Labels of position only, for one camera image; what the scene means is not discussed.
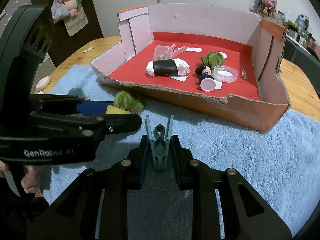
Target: pink clothespin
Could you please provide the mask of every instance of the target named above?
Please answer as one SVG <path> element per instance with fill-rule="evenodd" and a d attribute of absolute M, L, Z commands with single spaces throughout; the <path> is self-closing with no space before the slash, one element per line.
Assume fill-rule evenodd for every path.
<path fill-rule="evenodd" d="M 178 48 L 176 44 L 173 44 L 171 48 L 173 50 L 172 58 L 176 58 L 177 56 L 179 56 L 180 54 L 184 53 L 187 50 L 187 46 Z"/>

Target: plush sushi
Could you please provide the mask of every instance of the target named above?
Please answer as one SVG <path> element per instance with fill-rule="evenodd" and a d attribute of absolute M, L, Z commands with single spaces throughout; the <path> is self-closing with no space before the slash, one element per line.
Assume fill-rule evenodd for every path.
<path fill-rule="evenodd" d="M 182 59 L 162 59 L 150 61 L 146 67 L 149 77 L 154 76 L 185 76 L 190 73 L 190 67 Z"/>

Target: teal clip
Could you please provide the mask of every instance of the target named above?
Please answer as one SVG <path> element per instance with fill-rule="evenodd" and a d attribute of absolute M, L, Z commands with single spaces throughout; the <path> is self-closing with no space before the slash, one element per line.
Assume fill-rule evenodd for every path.
<path fill-rule="evenodd" d="M 147 122 L 147 133 L 151 145 L 151 153 L 153 159 L 153 168 L 155 170 L 166 170 L 168 153 L 170 147 L 170 139 L 172 134 L 172 124 L 174 116 L 171 115 L 168 125 L 167 125 L 167 134 L 165 134 L 165 128 L 162 124 L 158 124 L 154 131 L 151 129 L 149 116 L 146 115 Z"/>

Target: dark wooden cabinet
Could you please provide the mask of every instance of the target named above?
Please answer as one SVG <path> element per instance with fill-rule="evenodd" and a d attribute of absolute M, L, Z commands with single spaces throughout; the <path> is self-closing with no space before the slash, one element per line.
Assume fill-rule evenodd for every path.
<path fill-rule="evenodd" d="M 51 6 L 53 0 L 31 0 L 31 3 Z M 93 1 L 83 0 L 82 7 L 89 23 L 73 36 L 69 36 L 63 20 L 54 24 L 52 44 L 48 53 L 56 67 L 89 41 L 103 38 Z"/>

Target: plastic bag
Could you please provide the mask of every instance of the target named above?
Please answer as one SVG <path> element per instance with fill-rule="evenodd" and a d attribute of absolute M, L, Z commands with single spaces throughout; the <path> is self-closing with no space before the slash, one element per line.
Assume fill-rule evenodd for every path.
<path fill-rule="evenodd" d="M 64 6 L 62 2 L 54 0 L 52 7 L 51 7 L 51 14 L 53 23 L 57 23 L 58 21 L 62 20 L 64 17 L 69 16 L 69 10 L 67 7 Z"/>

